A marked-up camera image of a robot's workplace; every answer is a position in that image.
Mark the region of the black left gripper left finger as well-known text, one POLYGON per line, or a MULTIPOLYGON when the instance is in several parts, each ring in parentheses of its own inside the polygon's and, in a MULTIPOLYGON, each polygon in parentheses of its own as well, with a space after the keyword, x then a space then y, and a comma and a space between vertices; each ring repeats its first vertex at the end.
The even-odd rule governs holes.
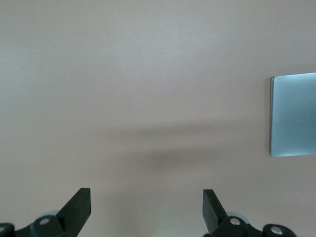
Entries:
POLYGON ((2 237, 76 237, 91 214, 90 188, 80 188, 55 215, 44 215, 16 230, 12 223, 0 224, 2 237))

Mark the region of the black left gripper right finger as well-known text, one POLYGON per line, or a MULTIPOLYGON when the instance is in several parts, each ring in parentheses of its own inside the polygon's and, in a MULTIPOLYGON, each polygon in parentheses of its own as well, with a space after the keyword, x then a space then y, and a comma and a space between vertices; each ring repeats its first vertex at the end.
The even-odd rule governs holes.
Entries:
POLYGON ((208 230, 206 237, 295 237, 289 228, 266 224, 260 231, 242 218, 228 215, 213 190, 203 191, 203 218, 208 230))

